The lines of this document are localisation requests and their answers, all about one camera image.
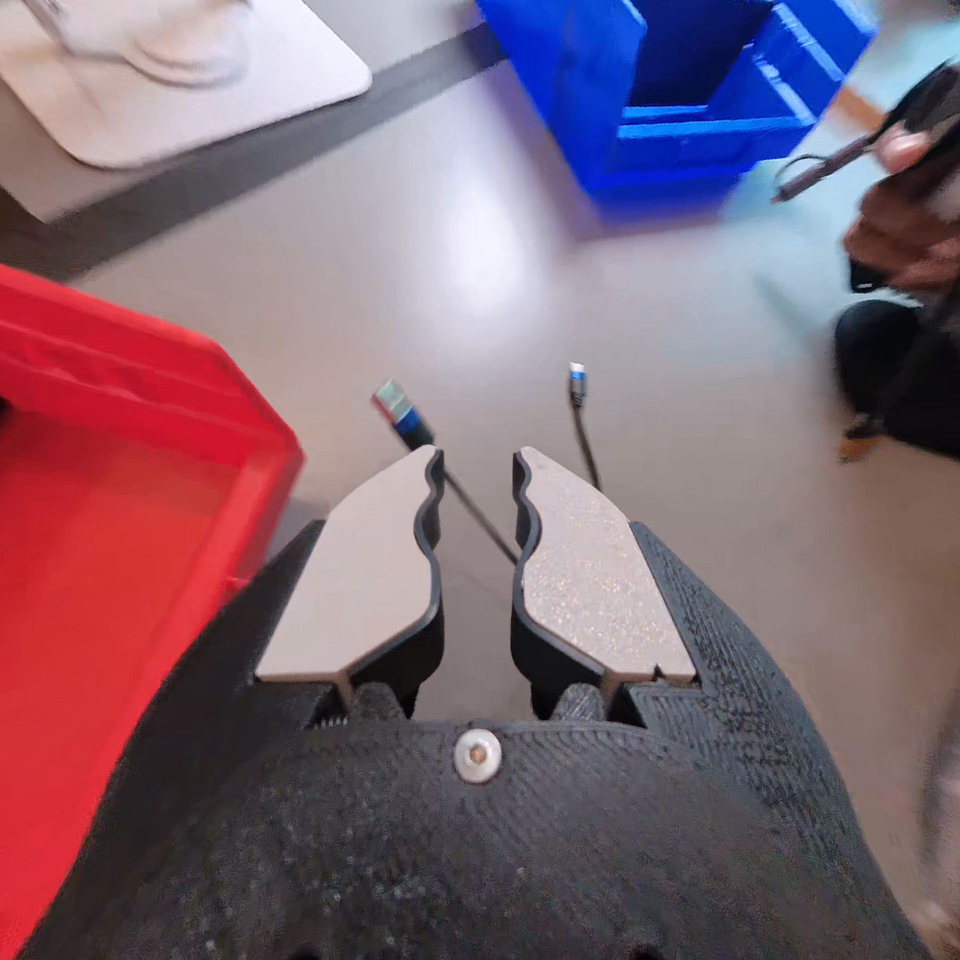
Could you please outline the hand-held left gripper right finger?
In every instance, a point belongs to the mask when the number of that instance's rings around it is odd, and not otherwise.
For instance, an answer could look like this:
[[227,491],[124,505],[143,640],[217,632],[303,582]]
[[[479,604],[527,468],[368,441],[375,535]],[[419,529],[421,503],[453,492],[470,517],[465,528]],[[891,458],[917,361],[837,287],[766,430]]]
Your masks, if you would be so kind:
[[534,447],[513,456],[511,657],[535,716],[577,685],[610,710],[621,688],[693,690],[698,669],[626,514]]

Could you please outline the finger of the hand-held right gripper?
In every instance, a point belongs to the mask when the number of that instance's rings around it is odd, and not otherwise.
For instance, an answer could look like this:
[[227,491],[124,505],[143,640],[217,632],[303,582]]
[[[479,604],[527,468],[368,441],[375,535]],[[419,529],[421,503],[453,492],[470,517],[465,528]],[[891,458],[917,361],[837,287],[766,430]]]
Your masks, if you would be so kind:
[[879,164],[889,175],[902,173],[925,156],[930,144],[927,131],[889,128],[879,138]]

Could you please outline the blue plastic bin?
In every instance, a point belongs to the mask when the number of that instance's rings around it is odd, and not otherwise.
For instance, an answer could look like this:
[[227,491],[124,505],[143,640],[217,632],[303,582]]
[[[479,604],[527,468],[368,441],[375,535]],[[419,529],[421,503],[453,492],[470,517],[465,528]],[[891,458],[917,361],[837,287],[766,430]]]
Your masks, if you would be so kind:
[[481,1],[599,206],[712,206],[819,123],[879,30],[869,2]]

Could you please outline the white wooden tablet stand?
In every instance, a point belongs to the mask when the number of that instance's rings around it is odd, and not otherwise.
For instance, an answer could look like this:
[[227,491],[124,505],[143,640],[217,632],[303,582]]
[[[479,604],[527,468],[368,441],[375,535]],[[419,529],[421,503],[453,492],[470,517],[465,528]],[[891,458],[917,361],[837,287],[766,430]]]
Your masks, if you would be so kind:
[[366,93],[300,1],[2,2],[2,83],[73,160],[138,169]]

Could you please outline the red plastic bin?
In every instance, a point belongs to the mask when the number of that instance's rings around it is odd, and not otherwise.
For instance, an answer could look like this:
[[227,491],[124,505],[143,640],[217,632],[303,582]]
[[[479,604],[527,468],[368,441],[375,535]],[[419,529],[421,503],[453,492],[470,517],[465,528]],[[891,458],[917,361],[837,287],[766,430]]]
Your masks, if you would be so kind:
[[209,337],[1,269],[1,952],[166,675],[255,575],[304,454]]

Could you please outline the slim silver usb hub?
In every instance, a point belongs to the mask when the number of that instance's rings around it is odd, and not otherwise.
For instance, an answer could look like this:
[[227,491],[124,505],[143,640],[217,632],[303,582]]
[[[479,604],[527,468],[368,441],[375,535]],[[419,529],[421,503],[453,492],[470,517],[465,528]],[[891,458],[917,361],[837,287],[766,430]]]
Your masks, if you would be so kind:
[[881,138],[878,133],[861,136],[828,155],[802,153],[789,159],[774,177],[771,204],[793,201],[837,172],[869,155]]

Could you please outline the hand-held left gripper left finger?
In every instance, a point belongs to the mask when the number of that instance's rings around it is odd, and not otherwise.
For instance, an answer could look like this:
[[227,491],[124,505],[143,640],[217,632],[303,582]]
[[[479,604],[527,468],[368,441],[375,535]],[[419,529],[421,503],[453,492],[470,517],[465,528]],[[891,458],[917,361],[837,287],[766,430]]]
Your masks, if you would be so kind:
[[436,547],[445,459],[426,444],[356,487],[323,522],[255,669],[349,702],[368,683],[412,714],[445,649]]

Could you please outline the person's right hand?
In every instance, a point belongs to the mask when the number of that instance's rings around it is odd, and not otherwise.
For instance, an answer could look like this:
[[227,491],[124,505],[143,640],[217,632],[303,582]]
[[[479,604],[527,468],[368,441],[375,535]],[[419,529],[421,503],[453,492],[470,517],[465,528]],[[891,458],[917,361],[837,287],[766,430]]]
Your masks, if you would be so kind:
[[923,197],[933,165],[888,174],[864,194],[844,238],[848,258],[910,294],[940,294],[959,272],[958,221],[939,218]]

